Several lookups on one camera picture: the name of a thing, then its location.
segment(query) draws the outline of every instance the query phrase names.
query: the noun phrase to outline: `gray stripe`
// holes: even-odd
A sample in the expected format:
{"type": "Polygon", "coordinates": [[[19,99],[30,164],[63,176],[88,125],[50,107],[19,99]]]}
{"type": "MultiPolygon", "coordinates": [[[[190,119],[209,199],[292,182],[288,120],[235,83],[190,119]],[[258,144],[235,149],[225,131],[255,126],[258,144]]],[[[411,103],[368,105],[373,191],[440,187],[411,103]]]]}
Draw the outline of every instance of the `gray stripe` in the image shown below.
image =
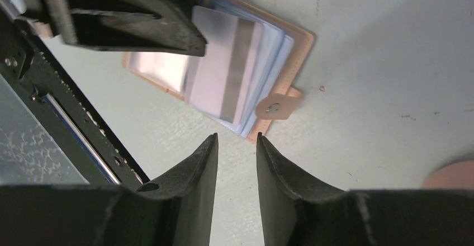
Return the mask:
{"type": "Polygon", "coordinates": [[[239,19],[235,30],[234,47],[230,58],[229,74],[224,91],[220,119],[234,122],[235,110],[239,101],[240,87],[244,78],[247,57],[252,43],[255,22],[239,19]]]}

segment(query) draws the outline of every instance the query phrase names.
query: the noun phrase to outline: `black frame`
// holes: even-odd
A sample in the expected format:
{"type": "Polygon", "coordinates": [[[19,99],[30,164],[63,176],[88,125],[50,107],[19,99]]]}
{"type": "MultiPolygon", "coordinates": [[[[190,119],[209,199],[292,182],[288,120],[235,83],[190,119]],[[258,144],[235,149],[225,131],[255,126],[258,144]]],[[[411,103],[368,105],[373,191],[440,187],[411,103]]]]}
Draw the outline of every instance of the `black frame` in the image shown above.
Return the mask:
{"type": "Polygon", "coordinates": [[[109,184],[81,143],[42,96],[54,97],[121,184],[137,189],[149,182],[100,114],[25,21],[0,12],[0,74],[91,184],[109,184]],[[5,59],[16,57],[18,66],[5,59]]]}

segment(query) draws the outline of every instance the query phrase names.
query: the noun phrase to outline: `scratched surface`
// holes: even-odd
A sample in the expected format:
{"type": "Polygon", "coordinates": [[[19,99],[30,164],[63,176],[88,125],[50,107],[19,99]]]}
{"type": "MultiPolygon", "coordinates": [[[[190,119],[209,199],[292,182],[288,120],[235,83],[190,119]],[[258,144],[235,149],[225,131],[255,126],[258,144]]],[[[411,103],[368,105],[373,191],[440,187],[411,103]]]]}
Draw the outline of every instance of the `scratched surface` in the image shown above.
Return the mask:
{"type": "MultiPolygon", "coordinates": [[[[418,188],[473,158],[474,0],[244,1],[317,36],[294,84],[303,103],[268,133],[313,176],[418,188]]],[[[124,71],[121,53],[45,44],[150,178],[218,132],[211,245],[263,245],[254,145],[124,71]]]]}
{"type": "Polygon", "coordinates": [[[0,185],[87,183],[0,76],[0,185]]]}

